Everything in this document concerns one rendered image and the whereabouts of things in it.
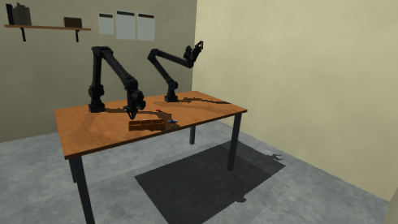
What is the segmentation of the orange two-compartment bin tray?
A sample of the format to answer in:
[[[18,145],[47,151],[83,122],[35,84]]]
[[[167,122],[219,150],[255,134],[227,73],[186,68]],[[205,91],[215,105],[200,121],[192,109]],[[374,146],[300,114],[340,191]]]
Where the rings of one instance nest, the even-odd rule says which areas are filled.
[[[128,128],[129,131],[163,129],[165,128],[165,123],[163,119],[129,121]]]

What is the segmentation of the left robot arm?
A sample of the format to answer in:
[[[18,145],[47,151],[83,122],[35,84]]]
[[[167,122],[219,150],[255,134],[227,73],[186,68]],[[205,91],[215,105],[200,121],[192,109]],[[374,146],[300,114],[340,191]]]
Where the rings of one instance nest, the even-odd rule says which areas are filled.
[[[151,49],[149,56],[148,56],[148,60],[156,67],[156,69],[159,71],[159,73],[162,75],[162,77],[165,79],[165,81],[168,84],[168,94],[166,95],[166,99],[173,99],[173,98],[178,98],[175,95],[175,89],[178,88],[178,83],[176,81],[174,81],[168,74],[167,72],[164,70],[164,68],[162,67],[162,65],[158,62],[158,60],[155,58],[155,56],[159,56],[168,60],[171,60],[172,62],[176,62],[182,66],[185,66],[187,68],[192,68],[194,66],[194,62],[196,62],[197,57],[193,56],[196,54],[196,50],[192,51],[192,48],[189,46],[187,46],[186,51],[184,53],[184,58],[188,60],[188,62],[186,62],[185,59],[182,58],[178,58],[174,55],[168,54],[166,52],[160,52],[161,50],[158,49]],[[192,52],[191,52],[192,51]],[[193,55],[192,55],[193,54]],[[190,57],[191,56],[191,57]],[[189,60],[191,60],[192,62],[190,62]],[[173,83],[172,83],[173,82]],[[174,90],[174,91],[173,91]]]

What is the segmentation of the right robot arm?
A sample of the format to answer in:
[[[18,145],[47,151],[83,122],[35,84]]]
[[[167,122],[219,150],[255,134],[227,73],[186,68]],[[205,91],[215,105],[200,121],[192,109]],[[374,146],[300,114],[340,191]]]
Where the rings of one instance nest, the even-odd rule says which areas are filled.
[[[92,85],[89,86],[89,96],[92,99],[91,104],[89,104],[89,108],[92,109],[105,106],[100,99],[100,96],[104,95],[103,85],[101,84],[102,58],[104,58],[121,79],[124,85],[124,90],[127,90],[127,99],[132,99],[132,101],[128,100],[128,107],[137,107],[139,110],[143,110],[143,108],[145,108],[143,92],[138,90],[137,80],[128,74],[113,56],[113,50],[108,46],[94,46],[92,47],[92,51],[93,82]]]

